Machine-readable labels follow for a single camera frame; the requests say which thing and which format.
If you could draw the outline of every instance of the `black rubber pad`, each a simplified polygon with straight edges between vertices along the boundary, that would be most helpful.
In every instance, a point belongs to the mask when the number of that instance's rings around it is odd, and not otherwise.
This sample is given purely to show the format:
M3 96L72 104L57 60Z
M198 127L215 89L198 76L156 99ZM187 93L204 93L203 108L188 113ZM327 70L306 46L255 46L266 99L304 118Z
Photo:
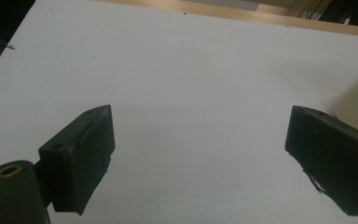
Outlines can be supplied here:
M324 112L293 106L285 148L317 190L358 216L358 130Z
M39 148L57 212L82 214L115 149L110 105L88 110Z

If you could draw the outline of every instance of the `wooden plank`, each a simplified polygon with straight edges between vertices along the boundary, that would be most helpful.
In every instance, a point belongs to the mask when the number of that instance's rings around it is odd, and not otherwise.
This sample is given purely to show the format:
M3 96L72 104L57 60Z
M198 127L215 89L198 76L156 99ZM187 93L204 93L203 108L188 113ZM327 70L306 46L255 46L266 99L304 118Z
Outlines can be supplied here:
M238 21L254 21L285 26L294 26L326 32L358 35L358 26L350 26L325 21L311 21L300 18L253 12L231 7L218 7L201 3L192 3L176 0L98 0L110 3L119 3L139 7L152 7L170 11L180 11L195 15L203 15Z

